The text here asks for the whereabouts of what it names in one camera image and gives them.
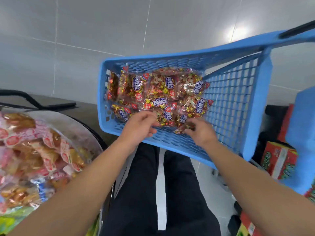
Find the black cart handle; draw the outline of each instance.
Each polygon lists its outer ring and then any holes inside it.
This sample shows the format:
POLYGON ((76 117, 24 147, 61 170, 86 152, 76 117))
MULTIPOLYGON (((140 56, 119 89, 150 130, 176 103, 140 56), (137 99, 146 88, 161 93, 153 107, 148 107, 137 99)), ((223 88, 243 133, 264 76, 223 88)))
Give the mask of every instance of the black cart handle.
POLYGON ((278 38, 279 39, 286 39, 286 38, 292 37, 294 35, 301 34, 305 31, 312 30, 314 28, 315 28, 315 20, 310 21, 308 23, 305 23, 303 25, 294 27, 294 28, 287 30, 285 32, 282 32, 281 34, 279 34, 278 38))
MULTIPOLYGON (((62 110, 76 108, 76 105, 77 105, 75 102, 72 102, 72 103, 63 103, 63 104, 43 106, 39 102, 37 102, 32 96, 30 96, 29 94, 27 94, 23 91, 18 91, 18 90, 0 89, 0 96, 19 96, 19 97, 22 97, 22 98, 26 99, 26 101, 28 101, 34 107, 36 107, 38 110, 49 110, 49 111, 58 112, 58 111, 62 111, 62 110)), ((4 106, 4 107, 9 107, 9 108, 26 108, 23 106, 18 106, 18 105, 13 105, 13 104, 8 104, 8 103, 1 103, 0 105, 4 106)))

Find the black pants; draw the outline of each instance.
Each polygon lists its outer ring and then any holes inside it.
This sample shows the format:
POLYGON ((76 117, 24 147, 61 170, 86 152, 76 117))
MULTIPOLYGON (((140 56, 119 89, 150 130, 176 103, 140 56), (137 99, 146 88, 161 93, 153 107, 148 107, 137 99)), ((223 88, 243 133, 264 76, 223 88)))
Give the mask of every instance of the black pants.
POLYGON ((221 235, 207 207, 190 158, 166 151, 166 230, 157 230, 156 178, 159 148, 141 143, 128 177, 103 222, 102 235, 221 235))

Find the hand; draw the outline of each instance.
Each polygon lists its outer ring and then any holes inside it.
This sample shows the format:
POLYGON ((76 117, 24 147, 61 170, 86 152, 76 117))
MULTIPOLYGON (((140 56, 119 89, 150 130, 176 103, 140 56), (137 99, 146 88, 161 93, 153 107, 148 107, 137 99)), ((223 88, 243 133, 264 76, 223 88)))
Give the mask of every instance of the hand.
POLYGON ((150 111, 141 111, 134 114, 125 124, 123 131, 117 140, 126 146, 135 148, 143 139, 151 137, 157 132, 152 126, 159 126, 157 116, 150 111))
POLYGON ((185 133, 191 136, 196 145, 205 148, 209 143, 217 143, 218 139, 216 137, 215 131, 211 123, 201 119, 201 118, 189 118, 187 122, 195 124, 195 131, 191 129, 185 129, 185 133))

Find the forearm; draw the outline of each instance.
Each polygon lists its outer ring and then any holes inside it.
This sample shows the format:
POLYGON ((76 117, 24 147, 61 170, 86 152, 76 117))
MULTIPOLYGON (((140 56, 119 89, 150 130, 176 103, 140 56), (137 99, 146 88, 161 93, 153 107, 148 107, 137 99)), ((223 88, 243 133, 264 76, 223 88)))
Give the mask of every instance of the forearm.
POLYGON ((309 200, 220 143, 209 144, 205 150, 243 210, 266 235, 315 234, 315 207, 309 200))
POLYGON ((115 141, 65 189, 23 220, 10 236, 85 235, 132 151, 115 141))

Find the person's right arm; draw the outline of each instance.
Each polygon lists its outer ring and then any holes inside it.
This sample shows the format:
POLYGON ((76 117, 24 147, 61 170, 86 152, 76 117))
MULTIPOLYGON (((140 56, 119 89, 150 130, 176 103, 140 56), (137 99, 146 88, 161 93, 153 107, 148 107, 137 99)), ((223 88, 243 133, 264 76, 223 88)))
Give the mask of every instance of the person's right arm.
POLYGON ((229 151, 217 140, 211 124, 196 118, 189 121, 196 125, 196 130, 186 129, 185 133, 205 149, 242 209, 263 235, 315 235, 312 202, 229 151))

